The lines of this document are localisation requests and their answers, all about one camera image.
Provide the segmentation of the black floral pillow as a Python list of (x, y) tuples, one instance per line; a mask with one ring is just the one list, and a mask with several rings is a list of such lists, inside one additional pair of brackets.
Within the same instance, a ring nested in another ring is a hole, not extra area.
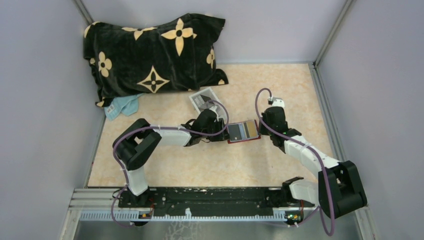
[(228, 84), (214, 44), (225, 19), (187, 13), (151, 27), (96, 21), (83, 34), (83, 58), (97, 86), (99, 108), (138, 94), (197, 91)]

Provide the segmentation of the white plastic card box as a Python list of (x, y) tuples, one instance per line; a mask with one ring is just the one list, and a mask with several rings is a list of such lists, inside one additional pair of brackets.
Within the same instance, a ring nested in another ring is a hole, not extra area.
[(194, 94), (189, 96), (189, 100), (191, 101), (195, 111), (198, 114), (200, 114), (203, 110), (206, 110), (213, 106), (217, 106), (216, 112), (219, 116), (222, 116), (225, 113), (223, 108), (219, 104), (215, 102), (209, 102), (210, 100), (214, 100), (219, 103), (221, 102), (211, 87), (207, 87), (205, 89), (195, 92)]

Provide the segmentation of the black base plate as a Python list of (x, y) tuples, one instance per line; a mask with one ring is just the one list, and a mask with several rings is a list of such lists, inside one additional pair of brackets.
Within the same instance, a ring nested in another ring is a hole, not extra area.
[(150, 187), (139, 196), (125, 190), (118, 198), (120, 208), (148, 208), (155, 217), (272, 216), (276, 208), (313, 207), (307, 201), (290, 199), (280, 187)]

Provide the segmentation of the gold black credit card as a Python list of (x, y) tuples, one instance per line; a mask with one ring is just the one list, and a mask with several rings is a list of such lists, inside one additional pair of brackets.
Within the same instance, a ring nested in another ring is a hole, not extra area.
[(245, 122), (245, 133), (246, 133), (247, 139), (249, 140), (257, 139), (260, 137), (258, 128), (257, 128), (257, 123), (255, 120), (249, 120)]

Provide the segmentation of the grey card stack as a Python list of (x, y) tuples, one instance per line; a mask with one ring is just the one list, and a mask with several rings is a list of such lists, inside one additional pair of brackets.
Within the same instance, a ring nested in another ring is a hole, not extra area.
[(211, 100), (211, 98), (210, 98), (209, 96), (207, 96), (207, 95), (201, 95), (201, 94), (197, 95), (197, 96), (194, 98), (194, 102), (195, 102), (198, 106), (202, 106), (202, 105), (204, 105), (204, 104), (207, 104), (207, 102), (208, 102), (209, 100)]

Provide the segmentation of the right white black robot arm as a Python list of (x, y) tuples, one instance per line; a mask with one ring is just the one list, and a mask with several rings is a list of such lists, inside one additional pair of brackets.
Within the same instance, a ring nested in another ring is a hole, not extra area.
[(287, 206), (303, 200), (322, 209), (327, 217), (339, 218), (368, 204), (357, 166), (339, 161), (310, 144), (296, 129), (290, 128), (281, 106), (271, 106), (261, 113), (261, 135), (273, 145), (298, 160), (317, 179), (291, 178), (282, 184), (281, 199)]

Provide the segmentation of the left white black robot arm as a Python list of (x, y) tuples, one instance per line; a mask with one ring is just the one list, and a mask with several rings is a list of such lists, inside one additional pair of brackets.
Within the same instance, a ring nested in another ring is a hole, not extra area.
[(213, 109), (203, 110), (196, 119), (178, 126), (151, 125), (136, 120), (112, 144), (112, 154), (123, 169), (130, 200), (138, 207), (149, 203), (149, 186), (144, 165), (157, 147), (191, 147), (201, 140), (221, 142), (229, 139), (229, 121)]

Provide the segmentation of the light blue cloth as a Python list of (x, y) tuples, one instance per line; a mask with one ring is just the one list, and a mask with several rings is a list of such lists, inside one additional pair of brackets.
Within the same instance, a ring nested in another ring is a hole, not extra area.
[(143, 93), (114, 98), (111, 104), (104, 108), (106, 118), (113, 121), (120, 114), (127, 117), (135, 114), (139, 110), (139, 97), (142, 95)]

